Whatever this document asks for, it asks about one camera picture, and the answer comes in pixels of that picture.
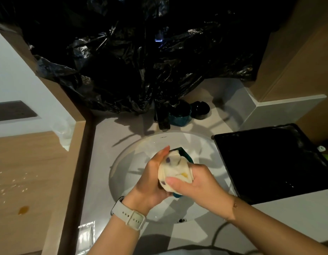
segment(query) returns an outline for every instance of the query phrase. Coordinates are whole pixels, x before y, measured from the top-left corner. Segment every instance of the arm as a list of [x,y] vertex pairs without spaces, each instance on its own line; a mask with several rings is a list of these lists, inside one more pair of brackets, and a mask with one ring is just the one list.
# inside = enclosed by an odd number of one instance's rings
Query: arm
[[[122,201],[125,206],[147,216],[150,209],[171,195],[158,186],[158,167],[169,150],[167,146],[147,163],[140,180]],[[113,215],[88,255],[131,255],[138,238],[139,231]]]
[[191,164],[192,184],[176,178],[166,182],[177,192],[217,214],[239,230],[266,255],[328,255],[328,248],[226,193],[205,165]]

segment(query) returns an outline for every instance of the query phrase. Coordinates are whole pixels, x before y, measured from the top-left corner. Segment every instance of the forearm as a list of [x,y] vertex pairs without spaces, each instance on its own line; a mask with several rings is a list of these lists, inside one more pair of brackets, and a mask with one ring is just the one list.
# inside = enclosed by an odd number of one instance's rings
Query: forearm
[[[149,212],[149,209],[142,204],[141,196],[133,190],[122,203],[145,216]],[[138,239],[139,231],[127,226],[124,221],[113,215],[88,255],[131,255]]]
[[229,222],[241,230],[266,255],[328,254],[328,248],[324,245],[264,214],[239,198],[234,199],[232,211]]

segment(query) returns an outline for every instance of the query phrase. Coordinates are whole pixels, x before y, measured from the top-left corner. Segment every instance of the person's left hand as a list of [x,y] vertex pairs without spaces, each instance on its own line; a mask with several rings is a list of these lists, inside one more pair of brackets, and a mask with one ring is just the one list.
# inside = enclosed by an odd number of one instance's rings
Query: person's left hand
[[124,198],[122,203],[125,206],[146,216],[150,209],[172,195],[158,181],[159,165],[169,152],[170,146],[167,146],[150,159],[136,186]]

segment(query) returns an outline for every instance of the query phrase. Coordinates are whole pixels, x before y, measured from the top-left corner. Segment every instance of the person's right hand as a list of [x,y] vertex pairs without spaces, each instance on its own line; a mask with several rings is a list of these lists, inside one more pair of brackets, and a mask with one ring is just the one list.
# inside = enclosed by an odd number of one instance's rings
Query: person's right hand
[[167,177],[166,183],[176,192],[192,198],[201,207],[226,220],[233,219],[234,197],[222,189],[208,167],[191,163],[189,166],[194,175],[192,184],[174,177]]

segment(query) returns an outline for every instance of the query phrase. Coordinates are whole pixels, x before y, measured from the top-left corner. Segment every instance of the wooden floor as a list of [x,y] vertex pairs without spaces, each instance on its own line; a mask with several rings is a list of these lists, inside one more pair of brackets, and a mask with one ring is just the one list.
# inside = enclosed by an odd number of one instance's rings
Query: wooden floor
[[53,132],[0,138],[0,255],[42,250],[66,158]]

